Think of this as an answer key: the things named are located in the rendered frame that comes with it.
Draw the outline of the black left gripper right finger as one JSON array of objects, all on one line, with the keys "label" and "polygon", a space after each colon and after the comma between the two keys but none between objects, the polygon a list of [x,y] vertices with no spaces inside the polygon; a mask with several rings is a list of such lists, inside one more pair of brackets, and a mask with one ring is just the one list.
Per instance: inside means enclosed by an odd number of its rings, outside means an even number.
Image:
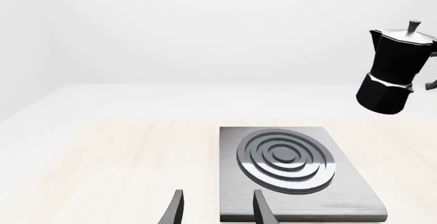
[{"label": "black left gripper right finger", "polygon": [[256,224],[279,224],[259,189],[253,191],[253,213]]}]

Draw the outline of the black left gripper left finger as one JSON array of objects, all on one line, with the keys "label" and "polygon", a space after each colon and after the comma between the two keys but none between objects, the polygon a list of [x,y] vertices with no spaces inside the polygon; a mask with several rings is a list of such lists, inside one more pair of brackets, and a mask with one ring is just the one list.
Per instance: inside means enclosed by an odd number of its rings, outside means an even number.
[{"label": "black left gripper left finger", "polygon": [[182,189],[175,191],[173,198],[158,224],[182,224],[184,214],[184,192]]}]

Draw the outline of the flat black stove plate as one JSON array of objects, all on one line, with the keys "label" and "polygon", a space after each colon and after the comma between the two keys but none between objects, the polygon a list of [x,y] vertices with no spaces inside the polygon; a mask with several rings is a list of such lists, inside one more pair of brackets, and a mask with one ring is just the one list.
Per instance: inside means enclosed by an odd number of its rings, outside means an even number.
[{"label": "flat black stove plate", "polygon": [[220,220],[253,222],[262,194],[280,222],[375,222],[388,213],[322,127],[220,127]]}]

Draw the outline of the black moka pot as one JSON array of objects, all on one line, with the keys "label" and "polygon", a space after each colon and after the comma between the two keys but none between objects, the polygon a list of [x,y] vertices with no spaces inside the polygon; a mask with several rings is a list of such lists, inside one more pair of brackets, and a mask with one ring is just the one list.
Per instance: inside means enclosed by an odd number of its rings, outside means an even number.
[{"label": "black moka pot", "polygon": [[429,58],[437,57],[437,37],[418,32],[420,24],[419,20],[410,20],[407,29],[370,31],[375,55],[356,93],[362,107],[384,115],[404,109],[414,92],[414,77]]}]

